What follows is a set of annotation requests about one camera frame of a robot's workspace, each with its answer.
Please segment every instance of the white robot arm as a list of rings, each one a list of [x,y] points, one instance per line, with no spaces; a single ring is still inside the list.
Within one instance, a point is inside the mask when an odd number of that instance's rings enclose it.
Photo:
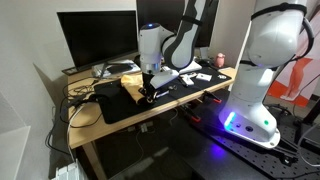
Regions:
[[[291,60],[305,15],[306,0],[257,0],[235,83],[219,120],[227,132],[266,149],[280,141],[277,122],[262,101],[272,68]]]
[[[193,60],[195,41],[198,37],[207,0],[189,0],[177,34],[161,25],[147,24],[139,34],[140,67],[143,76],[142,93],[149,103],[155,101],[157,89],[178,77],[180,70]],[[173,70],[160,72],[161,58]]]

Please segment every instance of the wooden desk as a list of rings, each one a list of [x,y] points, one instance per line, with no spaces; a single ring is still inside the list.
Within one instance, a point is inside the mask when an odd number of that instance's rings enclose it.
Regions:
[[[68,78],[68,82],[75,82],[79,79],[83,79],[86,77],[91,77],[90,70],[70,76]],[[221,73],[230,76],[232,79],[228,80],[226,82],[220,83],[218,85],[212,86],[210,88],[207,88],[207,91],[213,92],[218,89],[224,88],[234,82],[234,78],[236,75],[236,70],[233,68],[226,69],[221,71]],[[74,83],[68,87],[68,89],[73,89],[75,87],[79,87],[82,85],[90,85],[93,82],[93,78],[86,79],[77,83]],[[101,83],[105,83],[111,80],[104,80]],[[117,132],[123,128],[129,127],[131,125],[137,124],[141,121],[144,121],[150,117],[153,117],[155,115],[158,115],[162,112],[165,112],[167,110],[170,110],[172,108],[175,108],[177,106],[180,106],[182,104],[185,104],[189,101],[192,101],[194,99],[197,99],[201,97],[203,93],[201,91],[198,91],[196,93],[193,93],[191,95],[185,96],[183,98],[180,98],[178,100],[171,101],[167,104],[164,104],[162,106],[153,108],[151,110],[145,111],[143,113],[137,114],[135,116],[131,116],[127,119],[124,119],[122,121],[116,122],[114,124],[106,124],[103,120],[103,117],[101,116],[97,123],[95,123],[92,126],[85,127],[85,128],[71,128],[69,132],[69,145],[72,149],[77,148],[79,146],[82,146],[90,163],[91,166],[94,169],[94,172],[96,173],[98,179],[107,179],[103,167],[99,161],[98,154],[96,152],[95,148],[95,140],[104,137],[106,135],[109,135],[111,133]],[[73,108],[70,108],[69,114],[72,114],[74,111]],[[93,123],[98,116],[101,114],[100,107],[97,103],[87,104],[84,106],[84,108],[78,113],[78,115],[75,117],[74,121],[72,122],[73,126],[83,126],[87,124]]]

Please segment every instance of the desk leg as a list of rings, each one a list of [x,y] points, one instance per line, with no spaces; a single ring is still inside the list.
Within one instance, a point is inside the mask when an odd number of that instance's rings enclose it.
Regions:
[[[89,161],[90,164],[96,173],[97,177],[99,180],[107,180],[107,176],[104,173],[103,167],[100,163],[97,151],[96,151],[96,146],[94,142],[89,142],[87,144],[82,145]]]

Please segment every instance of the black mouse pad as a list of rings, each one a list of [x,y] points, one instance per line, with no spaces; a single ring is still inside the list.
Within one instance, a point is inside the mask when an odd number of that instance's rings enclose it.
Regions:
[[[210,81],[202,81],[197,80],[196,78],[191,78],[191,80],[194,82],[194,85],[188,87],[185,87],[179,81],[179,79],[175,79],[166,84],[163,88],[175,85],[177,90],[170,90],[169,94],[160,97],[157,99],[156,103],[149,105],[137,105],[127,90],[121,86],[120,80],[94,86],[96,94],[107,97],[98,98],[98,103],[100,105],[105,122],[107,124],[118,122],[231,79],[228,76],[226,76],[225,79],[221,79],[218,76],[223,75],[222,73],[206,67],[196,72],[212,75],[212,78]]]

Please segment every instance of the computer monitor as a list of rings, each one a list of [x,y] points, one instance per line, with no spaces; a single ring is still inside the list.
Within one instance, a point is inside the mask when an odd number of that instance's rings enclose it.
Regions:
[[[159,23],[164,28],[178,31],[183,16],[185,0],[136,0],[139,29],[149,23]],[[209,47],[219,0],[212,0],[201,27],[195,47]]]
[[[77,71],[138,51],[134,10],[57,14]]]

